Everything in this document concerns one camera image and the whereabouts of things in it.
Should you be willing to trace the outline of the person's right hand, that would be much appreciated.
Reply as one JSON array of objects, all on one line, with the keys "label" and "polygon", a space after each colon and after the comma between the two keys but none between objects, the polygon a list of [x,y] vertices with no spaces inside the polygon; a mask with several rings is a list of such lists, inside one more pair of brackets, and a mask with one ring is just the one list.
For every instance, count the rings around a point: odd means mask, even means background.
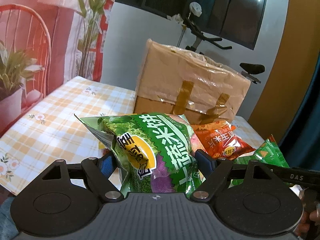
[{"label": "person's right hand", "polygon": [[305,204],[303,203],[304,212],[300,223],[295,229],[295,235],[305,239],[309,234],[312,226],[319,226],[319,202]]}]

